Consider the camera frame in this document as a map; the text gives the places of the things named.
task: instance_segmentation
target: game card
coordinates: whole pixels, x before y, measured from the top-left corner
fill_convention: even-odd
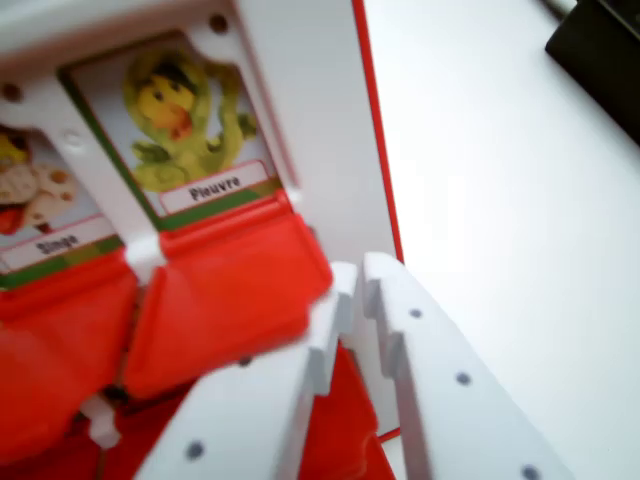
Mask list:
[[[180,34],[64,68],[60,79],[160,229],[279,188],[238,69]]]
[[[120,245],[111,223],[43,135],[0,126],[0,288]]]

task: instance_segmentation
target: black object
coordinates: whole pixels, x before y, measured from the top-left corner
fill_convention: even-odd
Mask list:
[[[640,0],[580,0],[546,51],[640,144]]]

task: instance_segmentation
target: green border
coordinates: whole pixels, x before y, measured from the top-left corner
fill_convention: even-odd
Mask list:
[[[182,39],[185,38],[184,35],[182,35],[180,32],[176,32],[176,31],[168,32],[168,33],[158,35],[158,36],[155,36],[146,40],[142,40],[139,42],[129,43],[127,45],[120,46],[120,47],[108,50],[106,52],[91,56],[84,60],[71,63],[69,65],[60,67],[57,72],[58,79],[62,84],[63,88],[65,89],[65,91],[67,92],[71,100],[73,101],[78,111],[80,111],[80,113],[84,117],[89,128],[95,135],[96,139],[98,140],[102,148],[107,153],[109,159],[111,160],[111,163],[115,166],[120,176],[124,179],[131,193],[138,200],[138,203],[144,209],[145,213],[147,214],[151,222],[154,224],[154,226],[158,230],[173,230],[176,228],[183,227],[190,223],[203,220],[204,218],[207,218],[209,216],[216,215],[218,213],[222,213],[227,210],[231,210],[232,208],[245,205],[247,203],[250,203],[260,198],[264,198],[266,196],[273,194],[273,192],[275,192],[276,190],[274,188],[273,191],[269,191],[268,193],[265,193],[264,191],[261,193],[258,193],[253,191],[252,187],[250,186],[241,191],[222,197],[220,199],[212,200],[206,204],[197,205],[189,209],[183,210],[181,212],[168,214],[162,217],[158,215],[158,213],[156,213],[151,203],[143,193],[143,190],[136,184],[130,169],[127,167],[126,163],[122,159],[122,156],[116,150],[113,143],[110,141],[107,132],[103,129],[97,115],[91,109],[89,102],[86,100],[86,98],[83,96],[80,89],[73,82],[73,79],[71,77],[71,71],[75,68],[86,65],[88,63],[92,63],[106,57],[114,56],[121,51],[125,51],[130,48],[134,48],[147,43],[152,43],[165,38],[171,38],[174,36],[180,37]],[[246,92],[244,80],[243,80],[243,88]],[[277,177],[275,179],[273,177],[269,178],[266,182],[273,181],[273,180],[277,180],[277,182],[279,183],[279,179]]]
[[[111,235],[107,238],[103,238],[102,240],[90,242],[72,250],[65,250],[63,252],[60,252],[60,254],[55,257],[42,260],[41,262],[29,265],[28,267],[24,267],[21,270],[16,270],[15,272],[9,272],[7,274],[1,275],[0,289],[9,290],[12,288],[17,288],[41,277],[51,275],[52,273],[56,273],[64,270],[65,268],[76,265],[70,263],[67,259],[64,258],[65,255],[71,252],[79,252],[87,247],[96,247],[98,249],[99,252],[97,254],[88,255],[86,259],[78,263],[80,264],[92,258],[102,256],[106,253],[111,253],[121,246],[122,241],[120,240],[120,238],[117,235]]]

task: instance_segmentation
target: red stripe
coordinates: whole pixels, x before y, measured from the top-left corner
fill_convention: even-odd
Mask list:
[[[386,442],[387,440],[391,440],[392,438],[396,438],[399,435],[400,435],[400,427],[380,435],[378,437],[378,440],[380,440],[380,443],[383,443],[383,442]]]
[[[376,87],[376,76],[373,69],[373,56],[371,55],[371,43],[369,42],[369,31],[367,29],[367,17],[364,10],[364,0],[353,0],[353,14],[358,29],[358,39],[360,40],[360,54],[362,55],[362,66],[369,91],[369,104],[371,105],[371,117],[373,128],[376,133],[376,143],[378,144],[378,156],[380,157],[380,170],[384,182],[384,191],[387,195],[387,207],[389,208],[389,219],[391,220],[391,231],[393,232],[393,243],[396,247],[396,256],[401,262],[404,261],[402,254],[402,243],[400,242],[400,228],[398,226],[398,216],[396,214],[396,204],[393,200],[393,189],[391,187],[391,172],[389,171],[389,161],[387,159],[387,148],[384,143],[384,129],[382,128],[382,114],[380,113],[380,101],[378,100],[378,89]]]

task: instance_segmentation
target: red plastic piece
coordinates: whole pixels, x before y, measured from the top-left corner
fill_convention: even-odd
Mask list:
[[[149,397],[301,335],[331,270],[283,193],[162,235],[125,384]]]
[[[113,381],[135,291],[115,252],[0,294],[0,465],[54,444]]]
[[[86,435],[74,435],[55,447],[9,467],[0,467],[3,480],[93,480],[96,478],[100,447]]]
[[[115,447],[107,450],[102,480],[134,477],[183,398],[180,395],[133,414],[116,416],[122,437]]]
[[[391,465],[382,449],[380,439],[375,436],[369,439],[366,451],[367,470],[360,477],[361,480],[394,480]]]
[[[316,397],[298,478],[393,479],[376,437],[377,421],[367,390],[349,353],[338,346],[331,392]]]

